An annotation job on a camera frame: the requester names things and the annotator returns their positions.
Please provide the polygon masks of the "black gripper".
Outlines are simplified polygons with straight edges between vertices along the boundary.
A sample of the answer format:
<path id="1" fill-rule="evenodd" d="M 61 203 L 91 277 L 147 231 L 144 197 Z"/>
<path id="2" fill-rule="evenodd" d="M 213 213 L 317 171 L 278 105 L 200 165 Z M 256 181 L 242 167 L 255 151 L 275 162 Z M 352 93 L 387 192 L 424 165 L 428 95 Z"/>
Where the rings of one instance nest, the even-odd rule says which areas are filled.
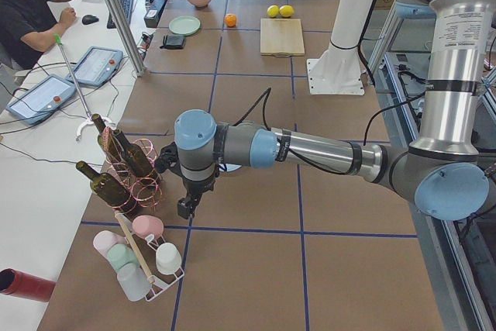
<path id="1" fill-rule="evenodd" d="M 202 196 L 214 190 L 215 179 L 219 176 L 219 166 L 215 163 L 199 170 L 189 169 L 180 162 L 175 143 L 163 147 L 155 160 L 155 170 L 159 173 L 170 171 L 181 178 L 186 195 L 177 202 L 179 216 L 194 216 Z"/>

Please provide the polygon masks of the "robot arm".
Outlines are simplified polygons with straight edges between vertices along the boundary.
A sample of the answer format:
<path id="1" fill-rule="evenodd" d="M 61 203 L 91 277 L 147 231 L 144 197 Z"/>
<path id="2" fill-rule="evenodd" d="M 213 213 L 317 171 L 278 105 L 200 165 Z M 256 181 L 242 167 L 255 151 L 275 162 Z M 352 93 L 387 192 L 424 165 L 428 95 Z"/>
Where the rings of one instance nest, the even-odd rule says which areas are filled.
<path id="1" fill-rule="evenodd" d="M 155 161 L 157 171 L 171 171 L 183 181 L 186 195 L 178 201 L 178 215 L 194 215 L 222 167 L 268 168 L 284 161 L 362 177 L 436 219 L 460 220 L 477 212 L 487 201 L 490 181 L 478 165 L 472 133 L 495 0 L 395 0 L 395 6 L 402 18 L 435 21 L 422 90 L 408 94 L 403 74 L 389 74 L 397 82 L 396 106 L 422 102 L 420 132 L 406 148 L 369 139 L 331 140 L 246 118 L 231 125 L 201 109 L 188 110 L 175 121 L 174 142 Z"/>

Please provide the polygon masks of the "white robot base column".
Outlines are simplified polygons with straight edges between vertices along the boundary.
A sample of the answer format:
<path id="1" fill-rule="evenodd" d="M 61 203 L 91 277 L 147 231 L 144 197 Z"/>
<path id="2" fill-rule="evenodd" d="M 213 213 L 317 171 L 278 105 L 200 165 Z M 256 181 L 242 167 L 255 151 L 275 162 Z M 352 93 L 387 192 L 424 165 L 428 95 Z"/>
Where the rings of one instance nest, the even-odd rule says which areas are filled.
<path id="1" fill-rule="evenodd" d="M 339 0 L 328 49 L 307 60 L 312 95 L 363 95 L 360 41 L 374 0 Z"/>

